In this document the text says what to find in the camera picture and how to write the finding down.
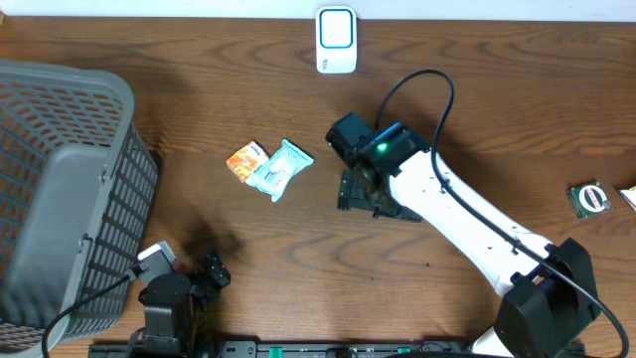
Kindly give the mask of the small orange snack packet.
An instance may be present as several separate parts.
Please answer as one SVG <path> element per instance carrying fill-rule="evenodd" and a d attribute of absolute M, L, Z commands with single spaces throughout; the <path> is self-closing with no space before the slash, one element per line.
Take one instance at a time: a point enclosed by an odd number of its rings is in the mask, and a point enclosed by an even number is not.
<path fill-rule="evenodd" d="M 239 181 L 245 183 L 247 178 L 268 159 L 269 155 L 265 149 L 256 141 L 251 141 L 228 158 L 226 163 Z"/>

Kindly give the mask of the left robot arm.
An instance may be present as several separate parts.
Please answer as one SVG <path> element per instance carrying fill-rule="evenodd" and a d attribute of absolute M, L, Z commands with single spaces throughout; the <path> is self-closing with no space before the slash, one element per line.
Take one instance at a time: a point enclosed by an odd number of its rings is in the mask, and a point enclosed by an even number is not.
<path fill-rule="evenodd" d="M 190 273 L 173 267 L 173 256 L 158 248 L 138 255 L 132 274 L 145 287 L 144 326 L 128 340 L 126 357 L 206 357 L 209 344 L 200 331 L 202 311 L 231 283 L 231 274 L 215 251 L 196 259 Z"/>

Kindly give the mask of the green square box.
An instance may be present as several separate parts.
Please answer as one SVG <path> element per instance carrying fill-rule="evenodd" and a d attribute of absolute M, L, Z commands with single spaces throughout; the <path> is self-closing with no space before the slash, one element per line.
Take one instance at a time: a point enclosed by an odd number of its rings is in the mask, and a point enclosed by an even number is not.
<path fill-rule="evenodd" d="M 612 205 L 599 181 L 572 187 L 567 197 L 580 220 L 598 216 L 612 209 Z"/>

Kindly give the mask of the teal wet wipes pack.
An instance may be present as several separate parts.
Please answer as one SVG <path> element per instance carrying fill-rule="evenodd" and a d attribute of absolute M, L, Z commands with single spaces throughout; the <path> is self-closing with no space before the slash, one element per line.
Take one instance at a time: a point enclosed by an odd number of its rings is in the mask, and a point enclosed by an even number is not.
<path fill-rule="evenodd" d="M 246 180 L 246 184 L 268 194 L 277 202 L 289 183 L 299 172 L 314 163 L 314 158 L 302 148 L 283 139 L 280 148 Z"/>

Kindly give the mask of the yellow snack bag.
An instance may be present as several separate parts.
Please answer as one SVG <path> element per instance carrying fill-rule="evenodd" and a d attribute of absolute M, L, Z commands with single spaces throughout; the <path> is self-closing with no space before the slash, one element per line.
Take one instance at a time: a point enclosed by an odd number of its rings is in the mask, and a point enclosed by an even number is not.
<path fill-rule="evenodd" d="M 636 211 L 636 186 L 629 189 L 621 189 L 619 191 L 623 199 L 630 205 L 630 207 Z"/>

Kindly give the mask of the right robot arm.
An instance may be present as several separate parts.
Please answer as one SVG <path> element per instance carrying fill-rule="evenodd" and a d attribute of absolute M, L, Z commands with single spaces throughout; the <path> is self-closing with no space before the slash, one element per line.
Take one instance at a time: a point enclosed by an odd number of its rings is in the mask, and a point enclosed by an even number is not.
<path fill-rule="evenodd" d="M 401 123 L 384 132 L 353 112 L 326 141 L 367 185 L 378 205 L 394 202 L 420 216 L 487 278 L 502 302 L 473 352 L 564 357 L 599 315 L 588 251 L 556 246 L 513 221 L 458 178 L 418 134 Z"/>

